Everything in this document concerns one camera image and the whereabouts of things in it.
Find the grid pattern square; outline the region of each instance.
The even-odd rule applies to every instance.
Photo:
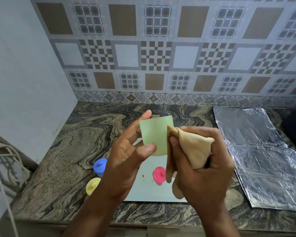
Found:
[[[296,45],[268,44],[250,73],[278,74],[296,51]]]
[[[278,78],[271,88],[267,91],[267,93],[284,93],[287,88],[296,80],[296,78]]]
[[[292,12],[283,28],[277,35],[277,39],[296,39],[296,10]]]
[[[196,66],[197,72],[223,72],[234,43],[203,43]]]
[[[220,83],[218,92],[235,92],[242,78],[242,76],[225,76]]]
[[[169,71],[172,42],[142,41],[141,69]]]
[[[82,40],[82,52],[89,69],[115,70],[111,42],[109,40]]]
[[[122,89],[138,90],[138,74],[120,73]]]
[[[161,36],[169,35],[171,6],[145,6],[145,35]]]
[[[95,4],[74,4],[74,12],[79,28],[84,35],[103,35],[100,8]]]
[[[90,80],[86,72],[69,71],[72,83],[77,88],[92,88]]]
[[[244,7],[220,7],[210,36],[218,38],[234,37],[244,12]]]
[[[190,75],[172,75],[170,82],[170,91],[186,91]]]

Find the white cutting board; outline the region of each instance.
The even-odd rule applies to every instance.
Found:
[[[158,185],[152,176],[156,167],[166,168],[167,156],[149,156],[140,166],[134,185],[125,201],[153,201],[153,202],[187,202],[185,198],[179,200],[172,193],[172,182],[166,181]]]

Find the white cord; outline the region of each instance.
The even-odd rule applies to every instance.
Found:
[[[17,182],[26,181],[30,177],[30,172],[23,166],[23,163],[22,163],[22,160],[21,160],[21,158],[19,156],[19,153],[13,147],[11,147],[9,145],[6,145],[6,144],[0,143],[0,148],[2,148],[2,147],[4,147],[9,152],[9,154],[5,154],[5,156],[11,157],[14,160],[14,162],[16,162],[17,164],[20,165],[22,171],[25,173],[25,178],[24,179],[16,179],[16,178],[14,178],[13,175],[12,175],[12,164],[13,163],[11,163],[9,165],[9,167],[8,167],[8,177],[10,177],[11,179],[13,179],[14,181],[17,181]],[[12,210],[11,210],[11,207],[10,207],[10,203],[9,203],[9,201],[7,199],[6,194],[5,194],[4,185],[2,184],[1,178],[0,178],[0,189],[1,189],[1,192],[3,193],[4,200],[5,200],[7,208],[8,208],[8,213],[9,213],[10,220],[12,222],[12,227],[13,227],[15,237],[19,237],[18,230],[16,229],[16,224],[15,224],[13,214],[12,214]]]

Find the hand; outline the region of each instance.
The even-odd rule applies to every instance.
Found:
[[[105,198],[114,203],[121,203],[132,188],[141,163],[157,149],[154,143],[133,143],[141,137],[139,121],[149,119],[151,111],[147,110],[114,142],[109,155],[103,177],[95,193],[105,193]]]
[[[216,217],[224,208],[226,191],[229,187],[235,164],[225,146],[220,131],[208,127],[181,127],[181,130],[212,137],[212,154],[209,168],[193,170],[187,156],[182,151],[179,140],[172,136],[170,143],[178,167],[177,185],[186,200],[193,206],[202,218]]]

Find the foil sheet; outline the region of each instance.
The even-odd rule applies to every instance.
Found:
[[[217,106],[214,114],[251,206],[296,211],[296,151],[266,111]]]

